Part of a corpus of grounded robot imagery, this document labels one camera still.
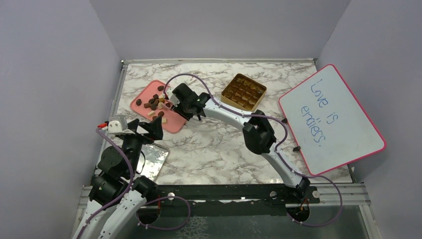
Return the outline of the pink silicone tongs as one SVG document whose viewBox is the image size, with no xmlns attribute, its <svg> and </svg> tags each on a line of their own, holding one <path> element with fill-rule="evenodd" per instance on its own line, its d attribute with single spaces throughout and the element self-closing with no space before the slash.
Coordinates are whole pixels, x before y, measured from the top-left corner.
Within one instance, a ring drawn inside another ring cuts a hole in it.
<svg viewBox="0 0 422 239">
<path fill-rule="evenodd" d="M 165 97 L 164 95 L 160 95 L 158 107 L 160 109 L 171 110 L 172 107 L 173 107 L 173 104 L 169 101 L 169 99 L 167 97 Z"/>
</svg>

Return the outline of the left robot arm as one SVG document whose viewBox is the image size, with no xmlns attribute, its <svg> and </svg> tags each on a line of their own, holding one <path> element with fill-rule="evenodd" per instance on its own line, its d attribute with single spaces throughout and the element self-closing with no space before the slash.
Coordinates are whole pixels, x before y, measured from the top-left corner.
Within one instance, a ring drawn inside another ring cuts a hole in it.
<svg viewBox="0 0 422 239">
<path fill-rule="evenodd" d="M 163 138 L 162 117 L 127 122 L 125 116 L 113 116 L 99 124 L 96 133 L 110 146 L 101 154 L 100 174 L 91 179 L 75 239 L 114 239 L 141 206 L 156 200 L 157 184 L 135 174 L 142 147 Z"/>
</svg>

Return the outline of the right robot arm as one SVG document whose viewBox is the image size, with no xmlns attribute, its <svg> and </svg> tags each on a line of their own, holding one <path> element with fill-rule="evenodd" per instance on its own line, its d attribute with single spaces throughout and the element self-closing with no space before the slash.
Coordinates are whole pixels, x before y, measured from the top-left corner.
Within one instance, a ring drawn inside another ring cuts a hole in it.
<svg viewBox="0 0 422 239">
<path fill-rule="evenodd" d="M 185 83 L 171 89 L 158 80 L 147 85 L 130 107 L 148 120 L 161 117 L 162 128 L 169 133 L 179 132 L 193 117 L 212 118 L 237 128 L 243 134 L 247 149 L 263 156 L 282 177 L 292 202 L 298 203 L 307 196 L 309 179 L 282 158 L 276 149 L 275 131 L 262 111 L 237 112 L 209 93 L 198 95 Z"/>
</svg>

